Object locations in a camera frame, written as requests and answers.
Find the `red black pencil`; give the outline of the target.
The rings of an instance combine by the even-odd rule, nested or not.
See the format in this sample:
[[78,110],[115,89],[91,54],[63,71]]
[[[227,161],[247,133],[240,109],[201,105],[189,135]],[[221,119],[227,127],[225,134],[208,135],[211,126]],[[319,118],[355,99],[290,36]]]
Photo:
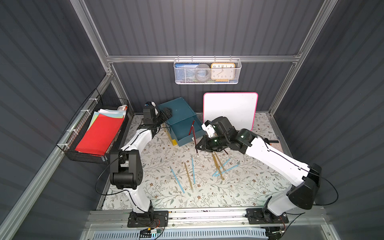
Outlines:
[[196,133],[195,133],[194,125],[192,125],[192,132],[193,132],[193,137],[194,137],[194,144],[195,144],[196,154],[197,154],[197,157],[199,157],[198,149],[196,148],[197,147],[197,138],[196,138]]
[[193,129],[194,129],[194,123],[195,123],[195,120],[193,120],[193,122],[192,122],[190,131],[189,131],[189,135],[193,132]]

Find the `teal drawer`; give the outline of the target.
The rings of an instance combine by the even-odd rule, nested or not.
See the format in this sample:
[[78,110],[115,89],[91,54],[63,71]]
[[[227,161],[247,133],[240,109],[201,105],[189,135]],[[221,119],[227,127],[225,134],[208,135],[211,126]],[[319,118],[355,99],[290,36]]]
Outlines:
[[204,136],[206,132],[202,129],[203,123],[200,121],[197,115],[180,121],[174,125],[170,125],[171,137],[177,141],[179,147],[184,146],[189,142],[193,141],[193,132],[189,135],[193,120],[195,120],[194,128],[196,138],[198,139]]

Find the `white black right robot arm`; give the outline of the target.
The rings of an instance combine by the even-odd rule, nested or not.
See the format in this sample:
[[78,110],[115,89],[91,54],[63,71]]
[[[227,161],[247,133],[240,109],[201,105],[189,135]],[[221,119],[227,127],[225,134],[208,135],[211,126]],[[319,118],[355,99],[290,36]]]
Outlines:
[[202,124],[206,135],[196,149],[213,153],[226,148],[252,157],[272,168],[291,183],[291,187],[269,197],[261,210],[261,217],[268,223],[294,208],[310,210],[320,188],[319,165],[309,166],[272,147],[260,135],[248,129],[236,130],[226,117],[218,117]]

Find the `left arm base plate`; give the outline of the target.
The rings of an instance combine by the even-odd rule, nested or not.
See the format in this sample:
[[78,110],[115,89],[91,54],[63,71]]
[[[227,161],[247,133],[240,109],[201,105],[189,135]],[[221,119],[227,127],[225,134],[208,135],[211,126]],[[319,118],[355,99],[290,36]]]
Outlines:
[[164,228],[168,225],[168,211],[154,211],[148,213],[131,212],[129,215],[128,228]]

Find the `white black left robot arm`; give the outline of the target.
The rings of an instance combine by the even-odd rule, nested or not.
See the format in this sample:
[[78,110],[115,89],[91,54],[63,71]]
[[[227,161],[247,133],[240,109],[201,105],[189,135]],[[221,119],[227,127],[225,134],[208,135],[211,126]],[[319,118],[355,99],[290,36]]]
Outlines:
[[162,124],[173,116],[170,108],[159,109],[154,102],[147,102],[143,110],[143,121],[126,145],[121,147],[118,157],[110,164],[110,183],[128,196],[136,214],[154,212],[151,200],[140,187],[144,170],[141,153],[160,131]]

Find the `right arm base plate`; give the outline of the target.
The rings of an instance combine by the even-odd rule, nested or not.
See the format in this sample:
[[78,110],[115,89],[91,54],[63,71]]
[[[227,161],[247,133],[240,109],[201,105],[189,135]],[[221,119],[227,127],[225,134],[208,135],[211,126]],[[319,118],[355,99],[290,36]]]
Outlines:
[[269,210],[263,208],[248,208],[246,209],[245,218],[248,219],[250,225],[265,225],[265,224],[288,224],[289,219],[286,213],[280,216],[272,214]]

